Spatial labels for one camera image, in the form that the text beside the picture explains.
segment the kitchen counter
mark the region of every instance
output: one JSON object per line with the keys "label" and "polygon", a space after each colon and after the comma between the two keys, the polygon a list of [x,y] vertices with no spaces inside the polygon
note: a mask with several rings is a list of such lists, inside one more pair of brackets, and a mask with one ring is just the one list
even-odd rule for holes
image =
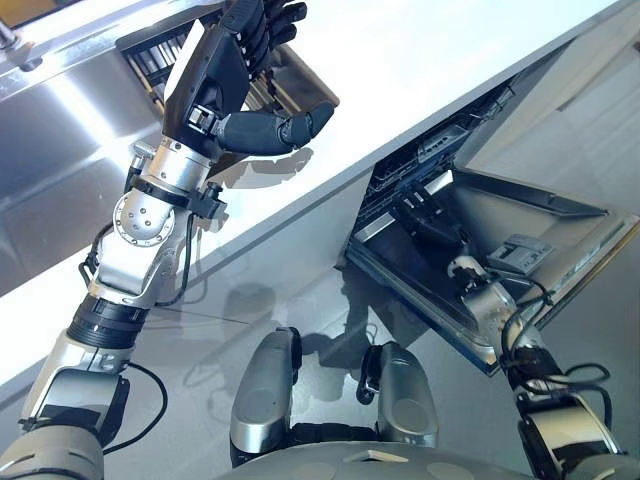
{"label": "kitchen counter", "polygon": [[[291,46],[340,98],[340,106],[308,145],[308,162],[295,156],[280,163],[247,159],[218,176],[228,187],[221,198],[229,218],[219,232],[200,239],[194,259],[199,270],[229,262],[628,3],[403,0],[371,8],[365,0],[309,0],[308,18]],[[76,267],[85,254],[86,249],[0,298],[0,385],[46,356],[69,324],[85,294]],[[18,388],[6,387],[0,399]]]}

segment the stainless steel surface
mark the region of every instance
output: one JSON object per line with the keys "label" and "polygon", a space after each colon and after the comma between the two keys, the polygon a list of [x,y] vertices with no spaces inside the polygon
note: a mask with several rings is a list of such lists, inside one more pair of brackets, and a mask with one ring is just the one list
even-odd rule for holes
{"label": "stainless steel surface", "polygon": [[0,50],[13,46],[18,41],[18,37],[13,30],[0,18]]}
{"label": "stainless steel surface", "polygon": [[229,435],[239,450],[274,449],[289,429],[292,339],[290,330],[267,335],[253,352],[231,410]]}
{"label": "stainless steel surface", "polygon": [[380,355],[378,431],[385,442],[438,445],[438,417],[429,382],[416,357],[396,343]]}
{"label": "stainless steel surface", "polygon": [[0,124],[2,295],[91,243],[122,195],[129,146],[157,142],[160,124],[115,51],[0,101]]}
{"label": "stainless steel surface", "polygon": [[22,407],[21,418],[32,418],[38,415],[58,373],[72,369],[114,375],[124,368],[132,351],[133,348],[110,350],[89,347],[72,340],[66,332],[62,332],[29,391]]}
{"label": "stainless steel surface", "polygon": [[[20,55],[0,52],[0,100],[46,81],[114,48],[116,40],[184,10],[199,0],[83,0],[17,30],[24,48]],[[211,8],[222,4],[210,2]],[[21,63],[42,58],[32,73]]]}
{"label": "stainless steel surface", "polygon": [[[76,476],[31,473],[44,468],[58,468]],[[3,453],[0,474],[6,478],[101,480],[104,478],[102,447],[84,428],[63,425],[39,428],[20,437]]]}

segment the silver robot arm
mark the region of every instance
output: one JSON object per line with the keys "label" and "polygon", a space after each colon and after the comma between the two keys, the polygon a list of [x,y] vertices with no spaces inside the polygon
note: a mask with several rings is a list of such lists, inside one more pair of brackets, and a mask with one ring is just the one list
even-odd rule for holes
{"label": "silver robot arm", "polygon": [[604,392],[568,378],[532,321],[551,292],[517,306],[499,280],[470,256],[457,257],[449,275],[467,278],[462,301],[494,348],[522,418],[518,430],[532,471],[543,479],[640,478],[640,462],[625,456],[609,428],[579,394]]}
{"label": "silver robot arm", "polygon": [[136,337],[149,310],[167,303],[160,290],[180,244],[190,246],[194,217],[211,219],[223,205],[217,185],[202,188],[209,169],[224,150],[300,148],[331,117],[330,104],[292,118],[240,112],[269,52],[306,15],[303,3],[265,3],[238,0],[208,29],[196,21],[168,82],[162,141],[134,159],[99,265],[89,262],[88,293],[24,404],[25,434],[0,456],[1,480],[103,478],[102,448],[122,422],[129,382],[121,373]]}

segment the open dishwasher door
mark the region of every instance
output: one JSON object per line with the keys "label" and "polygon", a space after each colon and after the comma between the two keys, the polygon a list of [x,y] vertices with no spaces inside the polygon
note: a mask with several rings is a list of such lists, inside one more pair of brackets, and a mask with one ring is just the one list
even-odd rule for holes
{"label": "open dishwasher door", "polygon": [[[472,255],[496,276],[528,280],[502,282],[516,302],[540,295],[536,283],[552,292],[535,322],[542,327],[639,228],[638,217],[614,206],[460,166],[564,68],[568,50],[552,52],[380,161],[347,248],[353,263],[487,374],[498,367],[496,355],[447,273],[457,255]],[[436,232],[425,239],[420,222],[408,225],[399,211],[407,208],[422,209],[421,221]]]}

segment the wire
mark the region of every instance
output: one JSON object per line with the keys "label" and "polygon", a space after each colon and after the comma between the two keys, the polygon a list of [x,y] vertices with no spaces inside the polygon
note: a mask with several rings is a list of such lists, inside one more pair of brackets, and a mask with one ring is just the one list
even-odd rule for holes
{"label": "wire", "polygon": [[[536,320],[536,318],[538,317],[538,315],[540,314],[540,312],[542,311],[542,309],[545,307],[545,305],[552,305],[553,302],[551,301],[551,295],[553,295],[553,291],[548,291],[544,285],[542,285],[541,283],[528,278],[528,277],[520,277],[520,276],[512,276],[512,275],[505,275],[504,272],[499,272],[498,275],[500,275],[502,278],[507,279],[507,280],[513,280],[513,281],[523,281],[525,283],[530,283],[531,285],[536,285],[538,286],[538,288],[540,288],[540,290],[542,291],[542,294],[539,295],[536,298],[533,298],[531,300],[527,300],[523,303],[521,303],[518,306],[518,309],[509,317],[509,319],[507,320],[507,322],[504,325],[504,328],[502,330],[502,334],[500,337],[500,343],[502,346],[502,352],[503,355],[506,357],[507,360],[507,364],[506,364],[506,369],[509,370],[511,368],[515,368],[520,374],[524,375],[525,378],[527,378],[526,381],[522,382],[520,384],[520,386],[530,392],[533,393],[535,395],[564,395],[567,392],[574,392],[574,393],[579,393],[582,391],[595,391],[600,393],[600,395],[602,396],[602,402],[604,404],[604,419],[603,419],[603,423],[605,424],[605,426],[611,430],[611,424],[612,424],[612,418],[613,418],[613,405],[611,402],[611,397],[609,396],[609,392],[607,392],[604,388],[602,388],[601,386],[599,386],[599,383],[604,382],[605,380],[608,380],[609,378],[611,378],[611,373],[609,372],[609,370],[607,370],[603,365],[599,364],[599,363],[595,363],[595,362],[589,362],[589,363],[581,363],[578,365],[574,365],[573,367],[567,369],[562,376],[568,377],[569,375],[571,375],[572,373],[575,373],[579,370],[585,370],[585,369],[596,369],[599,370],[601,372],[602,375],[600,375],[599,377],[595,377],[593,379],[589,379],[589,380],[563,380],[561,378],[558,378],[558,376],[555,375],[544,375],[541,377],[533,377],[533,378],[528,378],[529,374],[527,372],[524,372],[522,370],[522,368],[520,368],[519,363],[517,362],[515,356],[514,356],[514,351],[516,349],[516,346],[520,343],[520,341],[524,338],[524,336],[526,335],[527,331],[534,325],[534,322]],[[508,332],[511,330],[511,328],[513,327],[513,324],[515,323],[515,321],[517,319],[519,319],[522,315],[522,313],[527,310],[529,307],[531,307],[532,305],[534,305],[535,303],[540,302],[540,306],[538,307],[538,309],[536,310],[536,312],[531,315],[529,317],[529,319],[527,320],[527,322],[523,325],[522,329],[520,330],[520,332],[518,333],[518,335],[516,336],[515,340],[513,341],[513,343],[511,344],[511,346],[508,346]],[[542,389],[538,389],[535,387],[532,387],[528,382],[530,381],[539,381],[539,382],[544,382],[545,384],[547,384],[547,390],[542,390]],[[552,390],[549,387],[549,383],[552,384],[556,384],[556,385],[561,385],[563,387],[565,387],[562,390]]]}
{"label": "wire", "polygon": [[187,283],[189,282],[189,269],[191,268],[191,237],[193,236],[193,219],[195,214],[192,213],[187,218],[187,234],[184,253],[184,267],[182,269],[182,283],[180,284],[180,290],[175,297],[166,302],[156,302],[156,307],[169,307],[174,303],[177,303],[184,296],[184,292],[187,290]]}
{"label": "wire", "polygon": [[98,246],[100,245],[100,241],[107,234],[109,230],[113,228],[113,222],[107,223],[104,227],[100,229],[95,238],[93,239],[93,243],[91,244],[91,250],[87,254],[87,258],[84,259],[84,262],[78,265],[78,271],[82,276],[82,280],[84,280],[85,286],[89,286],[91,279],[89,275],[87,275],[87,268],[89,272],[92,274],[95,273],[96,268],[98,268]]}
{"label": "wire", "polygon": [[137,363],[130,362],[129,366],[131,368],[135,368],[136,370],[141,371],[142,373],[150,377],[154,382],[156,382],[156,385],[158,385],[158,388],[160,389],[160,393],[162,394],[162,407],[160,407],[160,411],[157,413],[157,415],[154,417],[151,423],[149,423],[149,425],[147,425],[145,429],[142,430],[142,432],[140,432],[138,435],[136,435],[135,437],[125,442],[119,443],[109,448],[105,448],[102,451],[103,455],[109,455],[110,453],[116,452],[118,450],[122,450],[123,448],[133,445],[137,441],[141,440],[147,433],[149,433],[153,429],[153,427],[155,427],[158,424],[158,422],[162,419],[165,412],[167,411],[167,406],[169,405],[169,395],[167,394],[167,388],[164,386],[164,383],[162,382],[160,377],[158,377],[151,370],[143,367],[142,365],[138,365]]}

